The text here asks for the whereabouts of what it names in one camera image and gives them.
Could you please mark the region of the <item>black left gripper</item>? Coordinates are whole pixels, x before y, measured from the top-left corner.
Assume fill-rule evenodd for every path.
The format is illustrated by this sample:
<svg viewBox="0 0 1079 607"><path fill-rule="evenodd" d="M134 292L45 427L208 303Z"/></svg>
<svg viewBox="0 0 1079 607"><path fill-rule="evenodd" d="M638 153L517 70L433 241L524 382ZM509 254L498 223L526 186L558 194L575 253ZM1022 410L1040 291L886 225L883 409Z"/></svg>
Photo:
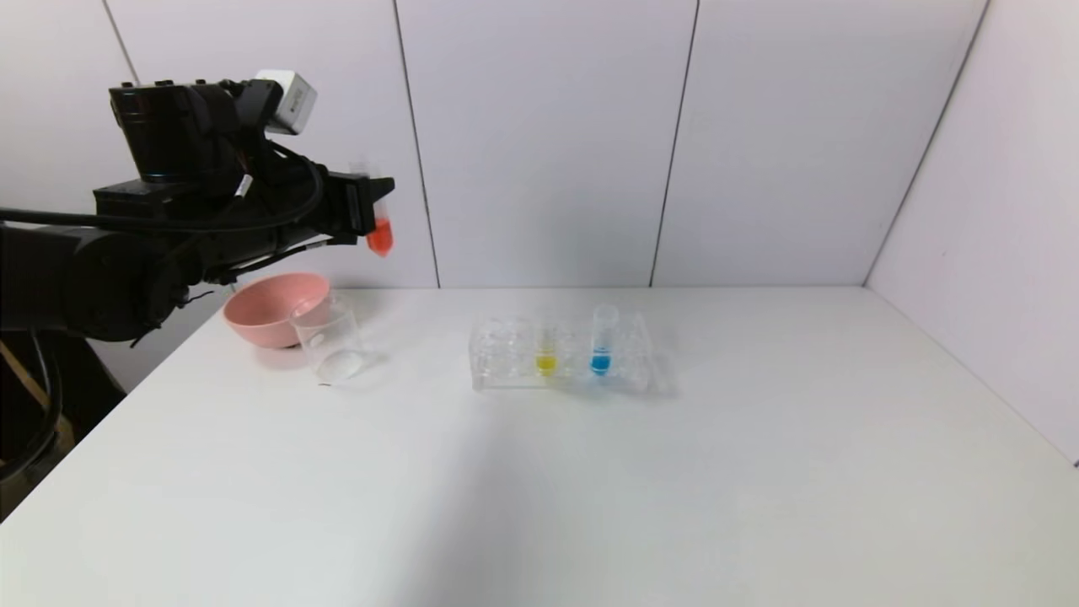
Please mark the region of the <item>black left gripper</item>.
<svg viewBox="0 0 1079 607"><path fill-rule="evenodd" d="M336 173L303 155L278 158L278 211L293 219L278 226L279 245L326 237L354 245L378 227L378 201L393 192L392 177Z"/></svg>

